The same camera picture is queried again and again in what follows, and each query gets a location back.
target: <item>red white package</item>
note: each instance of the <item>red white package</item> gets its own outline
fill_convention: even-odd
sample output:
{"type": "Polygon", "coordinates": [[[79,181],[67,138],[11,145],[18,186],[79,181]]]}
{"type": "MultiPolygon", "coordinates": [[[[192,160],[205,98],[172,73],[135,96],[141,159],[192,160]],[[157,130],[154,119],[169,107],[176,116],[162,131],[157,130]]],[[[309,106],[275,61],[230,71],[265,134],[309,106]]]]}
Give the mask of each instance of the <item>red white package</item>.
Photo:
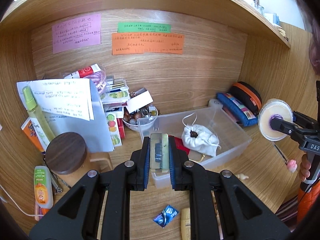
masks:
{"type": "Polygon", "coordinates": [[[92,66],[85,67],[76,72],[73,72],[70,75],[66,76],[65,78],[84,78],[98,71],[101,71],[101,69],[99,68],[98,64],[94,64],[92,66]]]}

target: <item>dark wooden lid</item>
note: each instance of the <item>dark wooden lid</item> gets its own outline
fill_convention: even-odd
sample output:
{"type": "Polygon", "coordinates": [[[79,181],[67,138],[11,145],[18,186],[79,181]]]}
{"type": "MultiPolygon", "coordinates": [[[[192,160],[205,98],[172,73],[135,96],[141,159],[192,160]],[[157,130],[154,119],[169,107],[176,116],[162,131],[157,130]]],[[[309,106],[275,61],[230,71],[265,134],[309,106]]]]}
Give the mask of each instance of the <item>dark wooden lid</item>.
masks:
{"type": "Polygon", "coordinates": [[[66,175],[81,167],[87,152],[87,145],[82,136],[67,132],[50,142],[45,152],[45,161],[54,173],[66,175]]]}

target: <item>orange zipper trim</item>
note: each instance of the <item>orange zipper trim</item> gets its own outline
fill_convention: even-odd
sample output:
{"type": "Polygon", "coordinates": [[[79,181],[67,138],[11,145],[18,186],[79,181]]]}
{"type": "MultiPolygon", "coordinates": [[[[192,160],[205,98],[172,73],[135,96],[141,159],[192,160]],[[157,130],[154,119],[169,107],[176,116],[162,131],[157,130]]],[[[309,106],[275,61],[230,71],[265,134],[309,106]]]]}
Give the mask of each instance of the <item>orange zipper trim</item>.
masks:
{"type": "Polygon", "coordinates": [[[253,93],[249,88],[247,88],[246,86],[244,86],[243,84],[240,83],[234,83],[233,84],[235,87],[240,88],[241,90],[243,90],[244,92],[246,92],[257,104],[258,110],[261,109],[261,102],[259,100],[259,98],[255,95],[255,93],[253,93]]]}

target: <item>white cloth bag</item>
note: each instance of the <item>white cloth bag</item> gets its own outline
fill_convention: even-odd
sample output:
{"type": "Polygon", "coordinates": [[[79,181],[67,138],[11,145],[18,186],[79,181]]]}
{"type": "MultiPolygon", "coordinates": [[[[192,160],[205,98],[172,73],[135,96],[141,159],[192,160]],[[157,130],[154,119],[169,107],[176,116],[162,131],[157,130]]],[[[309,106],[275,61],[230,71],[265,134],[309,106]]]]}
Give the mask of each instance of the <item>white cloth bag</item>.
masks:
{"type": "Polygon", "coordinates": [[[217,148],[221,148],[218,137],[203,125],[194,124],[197,120],[197,115],[192,125],[184,123],[184,119],[193,114],[196,113],[187,115],[182,119],[182,123],[185,126],[181,136],[183,145],[191,150],[215,157],[217,148]]]}

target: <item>lotion bottle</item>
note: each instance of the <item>lotion bottle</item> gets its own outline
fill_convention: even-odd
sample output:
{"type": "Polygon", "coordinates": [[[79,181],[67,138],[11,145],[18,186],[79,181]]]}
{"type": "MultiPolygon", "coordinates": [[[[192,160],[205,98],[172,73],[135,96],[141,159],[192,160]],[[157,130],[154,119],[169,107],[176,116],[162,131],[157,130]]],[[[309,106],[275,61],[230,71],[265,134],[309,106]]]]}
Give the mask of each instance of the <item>lotion bottle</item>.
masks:
{"type": "Polygon", "coordinates": [[[51,176],[46,166],[36,166],[34,173],[34,188],[36,202],[41,208],[50,209],[53,206],[51,176]]]}

